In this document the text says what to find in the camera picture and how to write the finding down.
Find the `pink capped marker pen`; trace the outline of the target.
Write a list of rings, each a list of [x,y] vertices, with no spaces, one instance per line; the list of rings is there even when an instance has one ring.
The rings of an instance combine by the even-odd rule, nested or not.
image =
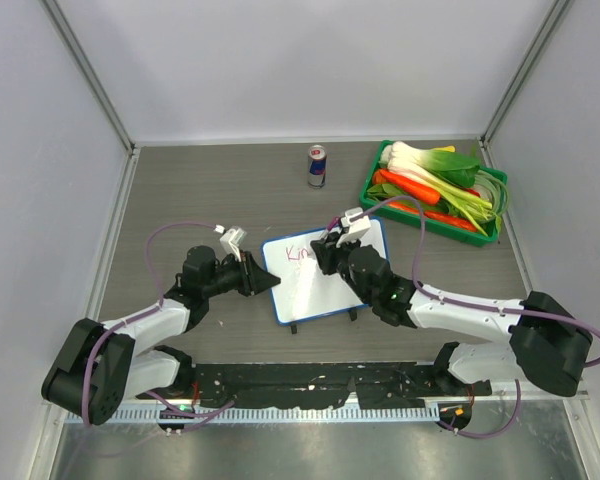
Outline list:
[[[326,239],[334,231],[338,231],[340,228],[340,217],[335,216],[325,227],[324,231],[320,235],[320,239]]]

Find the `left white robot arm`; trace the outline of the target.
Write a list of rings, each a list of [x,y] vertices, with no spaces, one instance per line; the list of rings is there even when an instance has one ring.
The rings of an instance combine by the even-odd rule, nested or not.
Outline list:
[[[218,260],[212,248],[194,247],[154,305],[117,320],[77,321],[43,380],[41,396],[87,425],[107,422],[124,400],[155,389],[183,398],[192,389],[193,362],[164,340],[195,328],[211,298],[232,291],[250,297],[280,282],[248,251]]]

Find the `blue framed whiteboard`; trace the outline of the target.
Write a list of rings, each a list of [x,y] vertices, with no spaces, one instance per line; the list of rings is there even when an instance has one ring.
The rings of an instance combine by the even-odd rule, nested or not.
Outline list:
[[[264,268],[280,278],[270,294],[275,320],[281,326],[365,306],[339,275],[326,276],[319,269],[310,243],[322,233],[321,228],[307,230],[269,239],[261,246]]]

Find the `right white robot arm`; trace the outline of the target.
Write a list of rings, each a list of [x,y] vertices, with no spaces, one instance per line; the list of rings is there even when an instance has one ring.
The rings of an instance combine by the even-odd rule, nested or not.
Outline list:
[[[528,380],[553,395],[576,394],[592,335],[553,297],[533,291],[523,300],[456,295],[404,278],[371,245],[331,233],[311,248],[320,271],[338,275],[381,321],[413,329],[442,329],[481,339],[450,343],[431,371],[437,391],[457,393],[487,380]]]

